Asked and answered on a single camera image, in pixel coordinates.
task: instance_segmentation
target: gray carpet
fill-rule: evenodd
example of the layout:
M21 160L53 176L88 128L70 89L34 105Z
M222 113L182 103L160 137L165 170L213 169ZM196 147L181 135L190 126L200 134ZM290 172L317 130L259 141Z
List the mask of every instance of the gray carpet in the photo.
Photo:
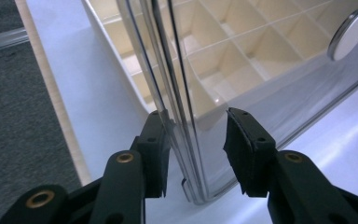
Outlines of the gray carpet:
M17 15L4 13L11 21L0 32L19 28L17 9L8 9L15 7L14 1L1 2L7 3L2 4L7 13ZM0 217L24 192L42 184L59 184L69 192L80 187L32 48L26 43L0 50Z

